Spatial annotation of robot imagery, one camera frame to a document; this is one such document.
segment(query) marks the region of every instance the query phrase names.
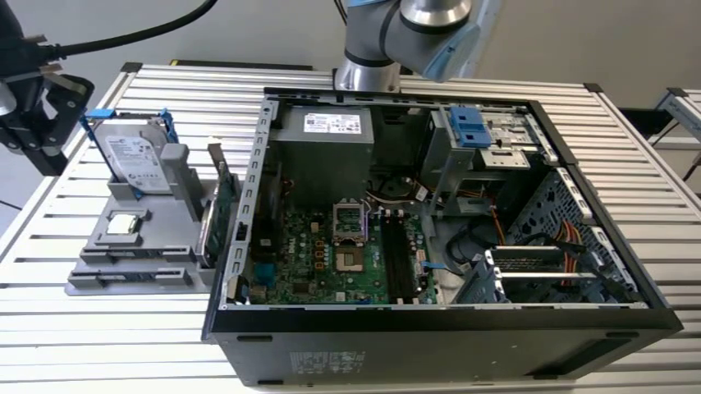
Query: case label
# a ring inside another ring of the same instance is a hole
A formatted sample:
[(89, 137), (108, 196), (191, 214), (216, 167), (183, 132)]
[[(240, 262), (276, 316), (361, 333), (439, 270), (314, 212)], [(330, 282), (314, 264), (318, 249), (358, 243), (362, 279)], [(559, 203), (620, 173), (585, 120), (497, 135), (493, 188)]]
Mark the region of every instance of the case label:
[(304, 115), (304, 132), (362, 134), (361, 115), (308, 113)]
[(292, 371), (311, 373), (359, 373), (365, 351), (291, 351)]
[(105, 142), (127, 183), (143, 193), (170, 192), (162, 162), (150, 141), (142, 137), (109, 135)]

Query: aluminum slatted table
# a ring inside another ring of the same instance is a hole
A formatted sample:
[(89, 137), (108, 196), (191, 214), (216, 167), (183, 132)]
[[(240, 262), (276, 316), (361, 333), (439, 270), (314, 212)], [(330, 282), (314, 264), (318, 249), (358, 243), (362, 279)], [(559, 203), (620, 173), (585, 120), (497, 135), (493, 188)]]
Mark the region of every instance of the aluminum slatted table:
[[(206, 153), (223, 140), (246, 171), (264, 86), (328, 89), (327, 72), (143, 66), (122, 72), (101, 108), (167, 107), (190, 164), (215, 176)], [(299, 387), (291, 391), (701, 392), (701, 202), (604, 94), (584, 85), (405, 77), (409, 94), (539, 100), (685, 330), (575, 382), (506, 386)], [(207, 295), (68, 297), (64, 282), (107, 202), (107, 166), (84, 138), (0, 240), (0, 392), (250, 392), (216, 346), (199, 342)]]
[(666, 110), (701, 142), (701, 90), (669, 88), (657, 109)]

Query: blue plastic latch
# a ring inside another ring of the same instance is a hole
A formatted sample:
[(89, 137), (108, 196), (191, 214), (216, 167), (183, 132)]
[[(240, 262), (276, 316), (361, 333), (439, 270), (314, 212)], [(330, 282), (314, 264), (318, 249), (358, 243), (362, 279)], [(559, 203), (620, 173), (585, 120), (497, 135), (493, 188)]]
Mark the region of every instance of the blue plastic latch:
[(178, 133), (175, 132), (174, 115), (171, 115), (167, 108), (163, 108), (158, 115), (166, 122), (166, 138), (168, 139), (168, 142), (179, 144)]
[(491, 137), (479, 110), (475, 107), (450, 107), (449, 112), (450, 126), (458, 134), (461, 147), (489, 148)]
[(116, 114), (118, 112), (113, 109), (96, 108), (85, 114), (85, 117), (91, 119), (112, 119)]

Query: orange wire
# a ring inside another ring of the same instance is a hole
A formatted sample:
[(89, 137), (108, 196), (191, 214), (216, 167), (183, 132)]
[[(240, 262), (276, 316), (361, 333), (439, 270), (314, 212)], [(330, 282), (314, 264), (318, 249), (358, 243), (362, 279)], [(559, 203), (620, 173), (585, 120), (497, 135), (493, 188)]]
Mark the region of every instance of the orange wire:
[(499, 219), (497, 218), (497, 210), (491, 209), (491, 217), (494, 218), (494, 226), (497, 227), (497, 234), (499, 238), (499, 245), (506, 244), (506, 239), (503, 238), (502, 225), (499, 224)]

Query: black cable hose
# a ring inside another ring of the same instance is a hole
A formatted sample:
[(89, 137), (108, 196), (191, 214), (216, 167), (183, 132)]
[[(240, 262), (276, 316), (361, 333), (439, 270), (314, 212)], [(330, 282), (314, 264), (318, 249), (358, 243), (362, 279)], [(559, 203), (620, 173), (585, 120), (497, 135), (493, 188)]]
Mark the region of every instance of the black cable hose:
[(332, 0), (332, 3), (336, 5), (338, 14), (340, 15), (340, 19), (343, 20), (343, 24), (347, 25), (348, 21), (348, 14), (346, 14), (346, 10), (343, 9), (343, 4), (340, 4), (340, 0)]
[(4, 201), (1, 199), (0, 199), (0, 204), (7, 206), (7, 207), (11, 207), (12, 209), (16, 209), (17, 211), (21, 211), (21, 207), (17, 207), (15, 204), (11, 204), (11, 203), (8, 203), (7, 201)]
[(72, 44), (65, 46), (57, 45), (55, 47), (55, 50), (52, 51), (52, 58), (49, 59), (49, 61), (57, 60), (68, 56), (80, 55), (83, 53), (91, 53), (101, 51), (104, 49), (116, 48), (123, 45), (144, 41), (146, 39), (152, 39), (154, 37), (158, 37), (159, 35), (170, 33), (180, 27), (190, 25), (210, 11), (215, 4), (216, 0), (204, 0), (198, 9), (190, 14), (178, 18), (175, 21), (170, 21), (168, 23), (151, 27), (147, 30), (120, 35), (119, 37), (112, 37), (109, 39), (89, 41), (87, 43)]
[(665, 132), (662, 133), (662, 135), (660, 135), (660, 138), (658, 138), (657, 140), (654, 140), (653, 143), (652, 143), (649, 146), (656, 146), (657, 143), (661, 141), (661, 139), (665, 138), (665, 137), (668, 136), (669, 131), (674, 130), (674, 129), (677, 128), (678, 125), (680, 125), (680, 123), (677, 122), (677, 123), (674, 124), (674, 126), (669, 127), (669, 128), (668, 128), (668, 131), (665, 131)]
[(682, 178), (681, 178), (681, 180), (682, 180), (684, 182), (689, 181), (689, 178), (692, 177), (693, 172), (697, 171), (697, 167), (698, 167), (698, 166), (694, 164), (694, 165), (692, 166), (692, 168), (689, 168), (689, 171), (686, 171), (686, 174), (684, 174), (684, 176), (682, 176)]

